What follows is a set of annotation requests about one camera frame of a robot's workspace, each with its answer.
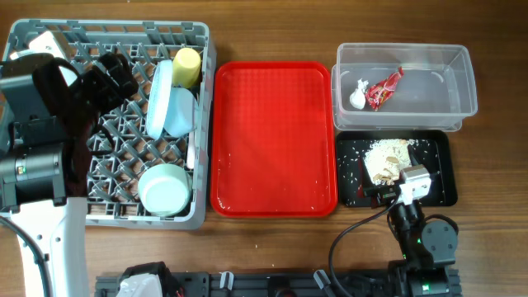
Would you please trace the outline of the rice and meat leftovers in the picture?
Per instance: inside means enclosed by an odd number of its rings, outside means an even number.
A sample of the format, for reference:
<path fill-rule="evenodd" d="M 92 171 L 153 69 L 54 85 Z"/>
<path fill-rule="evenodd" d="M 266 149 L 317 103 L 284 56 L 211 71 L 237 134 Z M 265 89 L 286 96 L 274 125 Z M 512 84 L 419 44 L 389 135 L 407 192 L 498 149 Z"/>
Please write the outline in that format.
<path fill-rule="evenodd" d="M 412 166 L 408 146 L 414 139 L 381 139 L 374 141 L 363 158 L 371 182 L 378 186 L 393 184 L 401 170 Z"/>

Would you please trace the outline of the light blue plate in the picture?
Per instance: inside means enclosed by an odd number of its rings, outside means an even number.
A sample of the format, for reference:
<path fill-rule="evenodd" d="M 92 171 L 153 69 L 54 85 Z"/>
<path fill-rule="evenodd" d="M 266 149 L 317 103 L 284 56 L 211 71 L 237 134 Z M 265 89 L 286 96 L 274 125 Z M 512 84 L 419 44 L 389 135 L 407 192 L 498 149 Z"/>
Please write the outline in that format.
<path fill-rule="evenodd" d="M 148 99 L 146 131 L 148 136 L 159 139 L 167 116 L 170 92 L 172 90 L 172 61 L 160 61 L 154 71 Z"/>

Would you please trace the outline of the red candy wrapper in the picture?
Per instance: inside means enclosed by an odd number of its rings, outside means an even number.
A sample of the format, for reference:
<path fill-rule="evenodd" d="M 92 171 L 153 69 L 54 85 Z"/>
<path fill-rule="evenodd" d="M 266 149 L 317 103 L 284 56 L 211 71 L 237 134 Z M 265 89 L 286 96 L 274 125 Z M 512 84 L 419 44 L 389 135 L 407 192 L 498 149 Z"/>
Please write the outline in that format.
<path fill-rule="evenodd" d="M 404 76 L 402 67 L 391 73 L 385 80 L 382 80 L 368 88 L 365 93 L 366 102 L 374 110 L 378 111 L 380 107 L 395 93 L 398 82 Z"/>

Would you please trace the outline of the yellow plastic cup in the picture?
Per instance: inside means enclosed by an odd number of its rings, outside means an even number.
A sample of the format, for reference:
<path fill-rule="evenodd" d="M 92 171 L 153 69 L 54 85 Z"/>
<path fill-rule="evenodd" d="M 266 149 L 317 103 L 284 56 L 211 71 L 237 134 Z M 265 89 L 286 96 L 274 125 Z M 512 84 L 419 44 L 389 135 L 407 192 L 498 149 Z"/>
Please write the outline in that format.
<path fill-rule="evenodd" d="M 174 87 L 193 87 L 200 75 L 201 56 L 192 48 L 177 51 L 172 61 L 172 85 Z"/>

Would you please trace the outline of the small mint green bowl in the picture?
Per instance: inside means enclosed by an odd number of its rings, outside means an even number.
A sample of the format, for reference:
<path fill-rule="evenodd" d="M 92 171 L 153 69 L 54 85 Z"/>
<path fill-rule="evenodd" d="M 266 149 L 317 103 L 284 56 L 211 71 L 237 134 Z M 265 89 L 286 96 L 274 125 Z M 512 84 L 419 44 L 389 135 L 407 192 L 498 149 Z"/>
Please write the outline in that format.
<path fill-rule="evenodd" d="M 197 100 L 186 88 L 173 87 L 170 92 L 164 129 L 175 138 L 189 134 L 195 128 Z"/>

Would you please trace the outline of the white napkin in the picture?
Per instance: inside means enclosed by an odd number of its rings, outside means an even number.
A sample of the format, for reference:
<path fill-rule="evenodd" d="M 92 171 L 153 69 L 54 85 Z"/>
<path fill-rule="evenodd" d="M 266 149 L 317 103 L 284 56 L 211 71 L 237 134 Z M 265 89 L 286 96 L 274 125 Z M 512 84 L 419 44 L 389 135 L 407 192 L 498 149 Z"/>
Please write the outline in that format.
<path fill-rule="evenodd" d="M 364 109 L 366 103 L 365 93 L 368 85 L 369 82 L 367 80 L 359 79 L 357 81 L 356 90 L 349 96 L 349 101 L 354 108 L 358 110 Z"/>

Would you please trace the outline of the silver knife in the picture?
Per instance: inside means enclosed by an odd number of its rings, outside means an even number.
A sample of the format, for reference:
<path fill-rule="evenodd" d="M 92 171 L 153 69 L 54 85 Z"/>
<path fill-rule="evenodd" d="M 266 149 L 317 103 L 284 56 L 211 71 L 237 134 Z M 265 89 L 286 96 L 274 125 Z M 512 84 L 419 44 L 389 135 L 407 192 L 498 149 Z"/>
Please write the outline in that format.
<path fill-rule="evenodd" d="M 186 153 L 186 167 L 189 170 L 194 169 L 195 160 L 196 160 L 195 132 L 192 131 L 188 134 L 188 145 L 187 145 L 187 153 Z"/>

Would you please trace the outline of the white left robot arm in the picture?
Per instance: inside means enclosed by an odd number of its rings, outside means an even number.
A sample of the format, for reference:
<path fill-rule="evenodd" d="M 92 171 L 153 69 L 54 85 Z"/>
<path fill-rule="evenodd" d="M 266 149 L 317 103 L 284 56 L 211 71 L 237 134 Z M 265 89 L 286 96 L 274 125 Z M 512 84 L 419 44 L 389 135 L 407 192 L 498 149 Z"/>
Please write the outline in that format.
<path fill-rule="evenodd" d="M 19 242 L 29 296 L 86 296 L 87 174 L 105 134 L 101 116 L 139 88 L 126 58 L 102 55 L 97 65 L 64 73 L 72 64 L 29 54 L 1 64 L 1 92 L 14 119 L 1 159 L 1 222 Z"/>

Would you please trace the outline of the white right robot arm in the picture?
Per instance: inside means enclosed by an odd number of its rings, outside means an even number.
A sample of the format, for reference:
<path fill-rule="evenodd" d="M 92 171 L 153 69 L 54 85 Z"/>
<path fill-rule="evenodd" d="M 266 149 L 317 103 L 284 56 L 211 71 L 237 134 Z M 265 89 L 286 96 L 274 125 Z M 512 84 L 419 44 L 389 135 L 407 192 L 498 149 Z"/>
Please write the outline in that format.
<path fill-rule="evenodd" d="M 458 226 L 441 214 L 424 215 L 421 199 L 430 194 L 434 174 L 417 162 L 413 148 L 408 153 L 411 166 L 383 185 L 372 182 L 365 159 L 360 160 L 361 194 L 374 208 L 387 208 L 389 228 L 403 255 L 389 263 L 388 285 L 393 296 L 461 296 L 458 271 L 450 269 Z"/>

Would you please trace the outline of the grey dishwasher rack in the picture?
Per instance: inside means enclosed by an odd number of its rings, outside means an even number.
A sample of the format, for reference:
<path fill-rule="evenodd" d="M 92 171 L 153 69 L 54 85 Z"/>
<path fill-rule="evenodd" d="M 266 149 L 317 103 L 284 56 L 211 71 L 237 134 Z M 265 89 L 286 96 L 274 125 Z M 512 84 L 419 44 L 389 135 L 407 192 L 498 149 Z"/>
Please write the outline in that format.
<path fill-rule="evenodd" d="M 94 157 L 87 175 L 86 223 L 128 229 L 198 229 L 205 221 L 209 169 L 208 140 L 217 53 L 210 28 L 199 21 L 122 21 L 20 19 L 12 24 L 3 60 L 46 31 L 61 33 L 73 50 L 70 63 L 83 71 L 104 54 L 123 54 L 139 83 L 138 92 L 104 115 L 99 123 L 111 134 L 92 136 L 92 150 L 111 149 Z M 201 56 L 199 82 L 191 88 L 197 100 L 193 170 L 186 167 L 188 135 L 165 134 L 153 139 L 146 131 L 146 117 L 153 72 L 157 63 L 173 59 L 178 50 L 192 48 Z M 139 178 L 151 167 L 174 164 L 191 175 L 191 200 L 180 213 L 159 217 L 139 201 Z"/>

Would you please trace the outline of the black tray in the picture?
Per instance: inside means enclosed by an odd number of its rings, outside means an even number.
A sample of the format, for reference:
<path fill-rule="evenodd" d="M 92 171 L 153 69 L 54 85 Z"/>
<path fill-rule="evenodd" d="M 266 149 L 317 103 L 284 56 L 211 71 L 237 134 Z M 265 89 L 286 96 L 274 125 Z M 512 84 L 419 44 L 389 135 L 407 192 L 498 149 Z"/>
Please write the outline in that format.
<path fill-rule="evenodd" d="M 449 140 L 440 130 L 347 131 L 337 136 L 338 198 L 347 207 L 369 207 L 362 196 L 361 161 L 371 146 L 381 140 L 405 139 L 416 160 L 431 173 L 431 190 L 422 199 L 425 206 L 452 206 L 458 201 Z"/>

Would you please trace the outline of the clear plastic bin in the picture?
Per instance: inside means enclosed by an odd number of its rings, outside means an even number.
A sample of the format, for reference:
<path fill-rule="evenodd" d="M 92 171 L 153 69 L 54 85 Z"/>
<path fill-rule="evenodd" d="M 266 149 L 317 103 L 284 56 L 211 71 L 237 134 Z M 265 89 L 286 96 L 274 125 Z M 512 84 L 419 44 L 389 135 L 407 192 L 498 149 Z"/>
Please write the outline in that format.
<path fill-rule="evenodd" d="M 351 104 L 359 83 L 373 87 L 398 71 L 403 77 L 378 110 Z M 343 43 L 332 68 L 332 106 L 340 131 L 459 130 L 479 108 L 469 51 L 463 45 Z"/>

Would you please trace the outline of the red serving tray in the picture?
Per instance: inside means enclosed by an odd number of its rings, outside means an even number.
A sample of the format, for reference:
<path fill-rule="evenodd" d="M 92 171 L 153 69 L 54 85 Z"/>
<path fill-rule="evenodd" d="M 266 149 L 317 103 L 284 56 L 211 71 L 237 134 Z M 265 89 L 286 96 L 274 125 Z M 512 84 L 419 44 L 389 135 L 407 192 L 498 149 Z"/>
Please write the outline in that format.
<path fill-rule="evenodd" d="M 337 206 L 330 73 L 229 62 L 214 85 L 210 203 L 224 217 L 320 218 Z"/>

